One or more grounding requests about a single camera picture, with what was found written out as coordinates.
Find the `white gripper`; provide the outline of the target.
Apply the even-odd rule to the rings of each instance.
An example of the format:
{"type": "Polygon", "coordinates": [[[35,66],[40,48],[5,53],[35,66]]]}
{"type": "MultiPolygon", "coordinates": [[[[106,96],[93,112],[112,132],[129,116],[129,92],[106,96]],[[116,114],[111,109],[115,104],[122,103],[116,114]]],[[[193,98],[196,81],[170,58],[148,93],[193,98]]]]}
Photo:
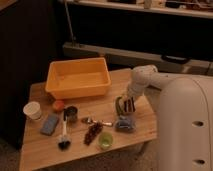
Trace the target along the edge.
{"type": "Polygon", "coordinates": [[[130,98],[127,101],[122,101],[122,111],[132,113],[135,112],[134,100],[137,100],[147,87],[147,80],[143,77],[133,75],[131,81],[127,86],[126,94],[130,98]]]}

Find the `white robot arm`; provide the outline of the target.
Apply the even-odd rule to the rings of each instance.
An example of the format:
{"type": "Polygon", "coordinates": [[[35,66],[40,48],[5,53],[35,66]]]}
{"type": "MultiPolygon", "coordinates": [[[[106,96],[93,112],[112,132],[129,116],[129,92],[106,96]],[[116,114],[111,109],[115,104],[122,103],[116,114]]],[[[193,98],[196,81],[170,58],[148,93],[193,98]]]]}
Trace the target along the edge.
{"type": "Polygon", "coordinates": [[[148,86],[161,90],[157,170],[213,171],[213,77],[137,66],[124,98],[137,99],[148,86]]]}

